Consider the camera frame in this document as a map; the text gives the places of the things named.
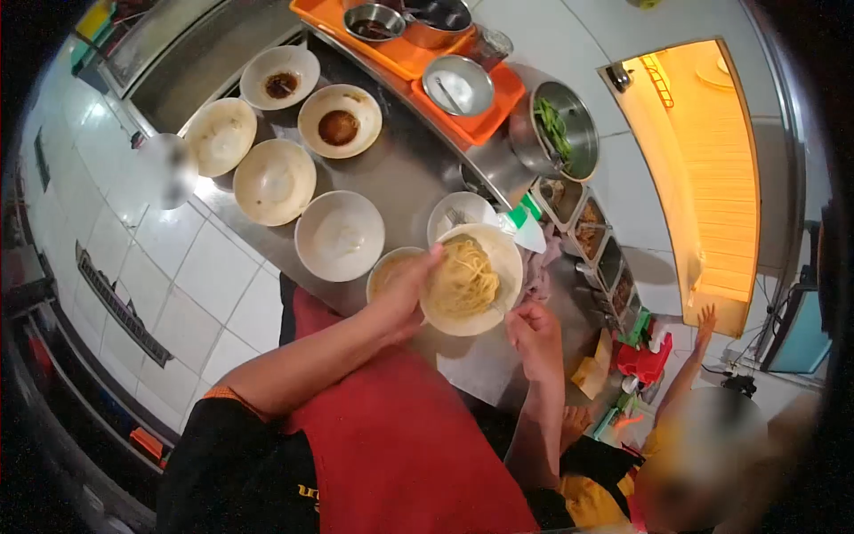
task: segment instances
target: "green vegetable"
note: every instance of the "green vegetable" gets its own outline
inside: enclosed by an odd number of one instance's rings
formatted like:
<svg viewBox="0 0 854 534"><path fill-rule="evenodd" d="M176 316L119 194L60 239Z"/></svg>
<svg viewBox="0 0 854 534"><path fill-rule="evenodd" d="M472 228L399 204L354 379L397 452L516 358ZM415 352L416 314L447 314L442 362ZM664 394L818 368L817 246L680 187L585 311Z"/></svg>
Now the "green vegetable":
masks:
<svg viewBox="0 0 854 534"><path fill-rule="evenodd" d="M552 146L560 154L560 159L564 161L564 172L569 173L572 169L570 162L572 146L566 140L566 123L560 118L558 110L543 97L534 100L534 116L539 119L543 130L548 135L548 140L552 142Z"/></svg>

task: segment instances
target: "yellow noodle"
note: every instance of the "yellow noodle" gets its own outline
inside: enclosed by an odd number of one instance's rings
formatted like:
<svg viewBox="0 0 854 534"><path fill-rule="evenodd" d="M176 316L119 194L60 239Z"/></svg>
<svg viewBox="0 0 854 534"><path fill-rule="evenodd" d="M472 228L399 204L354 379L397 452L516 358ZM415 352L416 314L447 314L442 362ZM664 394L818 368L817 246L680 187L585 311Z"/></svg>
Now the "yellow noodle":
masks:
<svg viewBox="0 0 854 534"><path fill-rule="evenodd" d="M489 258L471 239L445 243L444 249L430 288L432 306L454 319L482 314L495 300L499 285Z"/></svg>

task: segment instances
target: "black shirt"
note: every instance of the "black shirt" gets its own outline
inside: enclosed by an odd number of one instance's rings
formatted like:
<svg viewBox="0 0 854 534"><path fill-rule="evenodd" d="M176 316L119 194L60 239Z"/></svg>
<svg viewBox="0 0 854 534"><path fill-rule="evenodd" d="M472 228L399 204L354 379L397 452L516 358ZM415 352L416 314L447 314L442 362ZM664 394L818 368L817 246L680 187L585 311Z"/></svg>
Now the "black shirt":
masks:
<svg viewBox="0 0 854 534"><path fill-rule="evenodd" d="M164 472L156 530L319 532L311 447L305 433L281 428L282 421L265 423L234 399L199 401ZM542 529L572 526L556 491L525 498Z"/></svg>

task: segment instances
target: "yellow shirt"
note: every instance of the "yellow shirt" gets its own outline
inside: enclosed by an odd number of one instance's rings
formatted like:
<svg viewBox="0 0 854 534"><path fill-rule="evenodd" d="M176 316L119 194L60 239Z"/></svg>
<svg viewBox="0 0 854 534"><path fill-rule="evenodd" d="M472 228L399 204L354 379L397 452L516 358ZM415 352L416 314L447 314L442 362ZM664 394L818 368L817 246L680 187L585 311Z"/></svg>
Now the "yellow shirt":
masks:
<svg viewBox="0 0 854 534"><path fill-rule="evenodd" d="M662 432L652 429L640 453L645 457L656 454L662 448ZM617 484L626 497L635 494L635 481L626 474ZM578 528L603 525L625 525L629 518L614 501L608 491L587 477L565 475L560 479L558 492L566 499L566 511Z"/></svg>

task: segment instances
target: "hand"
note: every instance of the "hand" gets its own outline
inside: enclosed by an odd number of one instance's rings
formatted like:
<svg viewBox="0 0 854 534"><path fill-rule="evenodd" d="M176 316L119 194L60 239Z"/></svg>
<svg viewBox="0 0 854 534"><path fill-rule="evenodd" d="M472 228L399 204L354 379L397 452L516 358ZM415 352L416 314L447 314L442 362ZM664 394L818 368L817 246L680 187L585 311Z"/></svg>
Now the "hand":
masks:
<svg viewBox="0 0 854 534"><path fill-rule="evenodd" d="M565 406L564 424L560 430L560 454L581 439L592 424L593 415L589 407Z"/></svg>
<svg viewBox="0 0 854 534"><path fill-rule="evenodd" d="M711 334L715 331L715 323L717 323L714 304L703 308L699 314L698 322L697 341L694 345L696 347L706 347L711 340Z"/></svg>
<svg viewBox="0 0 854 534"><path fill-rule="evenodd" d="M418 331L424 320L418 306L421 288L441 260L442 245L435 244L430 252L403 261L363 310L371 317L371 327L377 329L381 345L400 343Z"/></svg>
<svg viewBox="0 0 854 534"><path fill-rule="evenodd" d="M522 356L530 382L564 382L564 352L558 318L538 302L526 302L504 318L507 339Z"/></svg>

